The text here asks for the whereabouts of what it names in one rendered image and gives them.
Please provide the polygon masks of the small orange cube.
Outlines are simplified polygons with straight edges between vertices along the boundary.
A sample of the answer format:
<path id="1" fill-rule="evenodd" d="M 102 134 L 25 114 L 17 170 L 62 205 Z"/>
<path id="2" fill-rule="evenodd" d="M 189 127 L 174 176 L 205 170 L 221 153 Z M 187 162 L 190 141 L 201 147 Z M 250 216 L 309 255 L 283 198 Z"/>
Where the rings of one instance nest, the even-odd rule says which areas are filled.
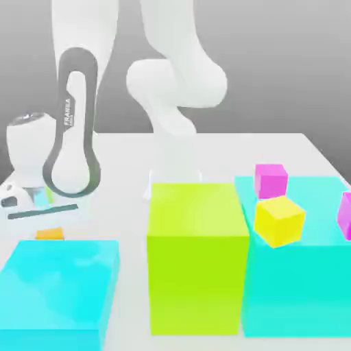
<path id="1" fill-rule="evenodd" d="M 36 240 L 64 240 L 62 228 L 50 228 L 36 231 Z"/>

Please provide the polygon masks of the small magenta cube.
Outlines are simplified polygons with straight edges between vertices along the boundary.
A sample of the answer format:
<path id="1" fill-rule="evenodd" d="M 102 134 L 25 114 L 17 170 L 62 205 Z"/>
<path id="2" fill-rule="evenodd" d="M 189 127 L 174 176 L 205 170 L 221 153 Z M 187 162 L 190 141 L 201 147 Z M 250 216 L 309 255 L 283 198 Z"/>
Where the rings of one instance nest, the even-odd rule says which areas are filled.
<path id="1" fill-rule="evenodd" d="M 288 173 L 282 164 L 257 164 L 254 174 L 257 198 L 269 199 L 285 195 L 288 178 Z"/>
<path id="2" fill-rule="evenodd" d="M 351 241 L 351 192 L 343 192 L 342 194 L 337 223 L 345 240 Z"/>

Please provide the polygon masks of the small yellow cube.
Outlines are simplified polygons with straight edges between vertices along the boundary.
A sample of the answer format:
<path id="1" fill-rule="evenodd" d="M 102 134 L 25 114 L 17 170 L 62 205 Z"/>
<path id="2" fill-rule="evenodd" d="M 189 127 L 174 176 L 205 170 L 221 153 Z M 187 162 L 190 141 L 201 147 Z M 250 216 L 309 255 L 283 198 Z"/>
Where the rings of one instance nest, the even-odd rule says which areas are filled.
<path id="1" fill-rule="evenodd" d="M 299 241 L 306 211 L 286 196 L 256 203 L 254 231 L 273 248 Z"/>

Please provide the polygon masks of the large turquoise box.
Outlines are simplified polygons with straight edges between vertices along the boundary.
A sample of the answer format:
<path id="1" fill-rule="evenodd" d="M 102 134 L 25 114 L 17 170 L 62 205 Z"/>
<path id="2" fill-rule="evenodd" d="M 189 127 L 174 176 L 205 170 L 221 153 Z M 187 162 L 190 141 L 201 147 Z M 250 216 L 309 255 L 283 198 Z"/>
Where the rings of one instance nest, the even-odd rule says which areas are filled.
<path id="1" fill-rule="evenodd" d="M 293 176 L 287 196 L 306 212 L 300 241 L 272 248 L 254 231 L 253 179 L 234 179 L 250 232 L 241 309 L 246 337 L 351 337 L 351 241 L 337 225 L 348 189 L 332 176 Z"/>

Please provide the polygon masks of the large cyan box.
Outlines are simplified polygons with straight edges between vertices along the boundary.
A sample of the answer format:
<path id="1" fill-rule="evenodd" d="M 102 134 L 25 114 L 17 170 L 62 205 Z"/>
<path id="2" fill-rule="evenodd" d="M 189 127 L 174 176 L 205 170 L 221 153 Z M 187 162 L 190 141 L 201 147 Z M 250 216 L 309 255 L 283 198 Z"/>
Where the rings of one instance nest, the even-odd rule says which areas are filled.
<path id="1" fill-rule="evenodd" d="M 0 351 L 103 351 L 118 241 L 19 241 L 0 271 Z"/>

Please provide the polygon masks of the large lime green box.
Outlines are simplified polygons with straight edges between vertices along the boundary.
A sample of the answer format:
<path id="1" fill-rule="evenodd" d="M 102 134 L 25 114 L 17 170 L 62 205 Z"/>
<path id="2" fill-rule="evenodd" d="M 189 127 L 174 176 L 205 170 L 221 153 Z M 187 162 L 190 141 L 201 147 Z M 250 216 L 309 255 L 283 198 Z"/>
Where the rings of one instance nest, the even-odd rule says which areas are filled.
<path id="1" fill-rule="evenodd" d="M 239 331 L 249 232 L 232 183 L 155 183 L 147 264 L 153 335 Z"/>

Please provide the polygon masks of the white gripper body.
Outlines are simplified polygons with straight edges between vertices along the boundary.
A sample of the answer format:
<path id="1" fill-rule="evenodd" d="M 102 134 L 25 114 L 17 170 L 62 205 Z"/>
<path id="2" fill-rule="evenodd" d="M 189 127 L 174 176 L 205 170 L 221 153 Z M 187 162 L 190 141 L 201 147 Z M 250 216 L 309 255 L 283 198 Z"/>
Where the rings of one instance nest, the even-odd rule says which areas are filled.
<path id="1" fill-rule="evenodd" d="M 7 227 L 56 227 L 80 220 L 77 204 L 66 204 L 40 210 L 10 213 L 5 218 Z"/>

